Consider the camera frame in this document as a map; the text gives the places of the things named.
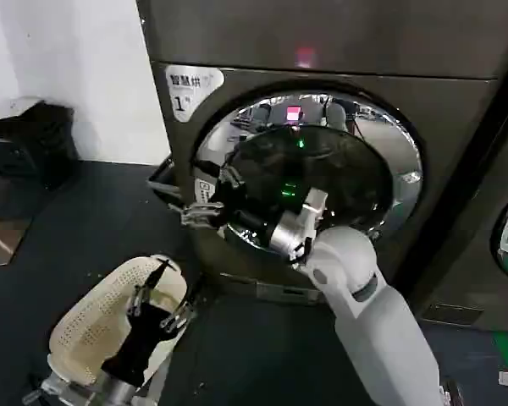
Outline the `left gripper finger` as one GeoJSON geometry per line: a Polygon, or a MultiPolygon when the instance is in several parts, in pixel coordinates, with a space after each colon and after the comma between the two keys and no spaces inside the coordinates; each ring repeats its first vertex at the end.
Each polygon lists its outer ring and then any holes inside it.
{"type": "Polygon", "coordinates": [[[135,285],[128,302],[128,316],[142,316],[157,309],[158,316],[169,316],[177,310],[177,268],[170,259],[158,259],[141,285],[135,285]]]}
{"type": "Polygon", "coordinates": [[[160,323],[166,333],[180,332],[194,318],[194,306],[187,302],[180,304],[173,313],[160,323]]]}

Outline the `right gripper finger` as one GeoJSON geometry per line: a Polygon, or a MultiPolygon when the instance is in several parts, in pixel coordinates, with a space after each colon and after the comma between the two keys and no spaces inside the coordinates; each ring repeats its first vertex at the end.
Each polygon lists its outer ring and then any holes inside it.
{"type": "Polygon", "coordinates": [[[218,217],[224,208],[222,203],[191,203],[187,205],[174,177],[166,178],[164,181],[149,178],[148,186],[170,211],[179,216],[183,226],[219,228],[218,217]]]}
{"type": "Polygon", "coordinates": [[[203,173],[216,178],[220,183],[228,183],[233,189],[241,186],[240,174],[230,165],[218,165],[215,162],[207,160],[194,161],[194,167],[201,170],[203,173]]]}

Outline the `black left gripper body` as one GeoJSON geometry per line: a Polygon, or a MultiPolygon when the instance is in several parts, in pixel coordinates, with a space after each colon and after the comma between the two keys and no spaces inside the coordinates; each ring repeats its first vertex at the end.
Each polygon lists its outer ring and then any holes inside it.
{"type": "Polygon", "coordinates": [[[128,316],[130,332],[119,351],[103,362],[102,371],[121,381],[144,381],[154,349],[160,342],[172,338],[171,333],[160,327],[169,316],[168,311],[143,303],[139,315],[128,316]]]}

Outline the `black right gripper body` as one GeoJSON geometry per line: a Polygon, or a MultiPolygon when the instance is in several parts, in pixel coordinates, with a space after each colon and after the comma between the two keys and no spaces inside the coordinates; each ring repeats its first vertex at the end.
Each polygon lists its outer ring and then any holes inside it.
{"type": "Polygon", "coordinates": [[[280,216],[280,206],[261,197],[247,184],[223,184],[223,201],[228,220],[256,233],[260,245],[268,249],[280,216]]]}

